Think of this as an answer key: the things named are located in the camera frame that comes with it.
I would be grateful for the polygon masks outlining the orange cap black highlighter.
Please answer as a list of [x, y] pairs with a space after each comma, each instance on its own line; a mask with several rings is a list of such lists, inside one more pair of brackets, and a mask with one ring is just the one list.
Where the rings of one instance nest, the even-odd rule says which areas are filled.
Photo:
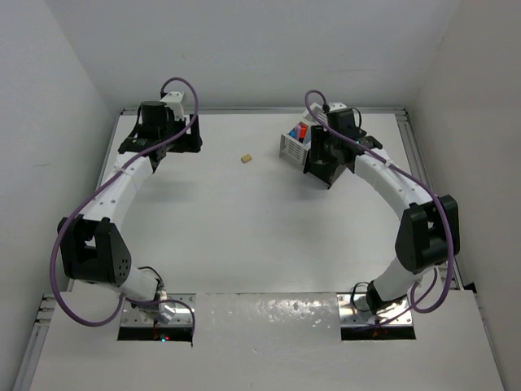
[[308, 133], [308, 130], [309, 130], [309, 125], [305, 124], [304, 122], [300, 122], [299, 126], [300, 126], [299, 140], [300, 140], [301, 143], [303, 143], [305, 141], [306, 137], [307, 137], [307, 133]]

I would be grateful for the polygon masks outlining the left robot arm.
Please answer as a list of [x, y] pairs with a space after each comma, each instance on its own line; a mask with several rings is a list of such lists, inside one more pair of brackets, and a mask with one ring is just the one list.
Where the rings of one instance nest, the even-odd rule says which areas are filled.
[[110, 288], [160, 323], [179, 305], [168, 300], [161, 278], [134, 266], [120, 229], [144, 182], [170, 152], [197, 153], [202, 147], [196, 115], [187, 116], [182, 93], [141, 103], [139, 118], [118, 148], [104, 190], [64, 230], [60, 245], [67, 277]]

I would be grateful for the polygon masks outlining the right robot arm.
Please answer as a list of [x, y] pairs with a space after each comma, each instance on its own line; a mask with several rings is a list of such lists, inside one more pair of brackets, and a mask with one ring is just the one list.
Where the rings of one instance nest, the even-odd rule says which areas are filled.
[[448, 296], [454, 277], [455, 257], [460, 249], [458, 203], [450, 195], [437, 196], [425, 183], [398, 167], [376, 138], [360, 129], [352, 108], [315, 103], [306, 107], [316, 122], [310, 159], [316, 165], [344, 166], [366, 181], [387, 202], [400, 220], [395, 258], [367, 288], [366, 309], [372, 313], [413, 297], [422, 277], [445, 264], [446, 280], [440, 297], [427, 308], [412, 308], [428, 314]]

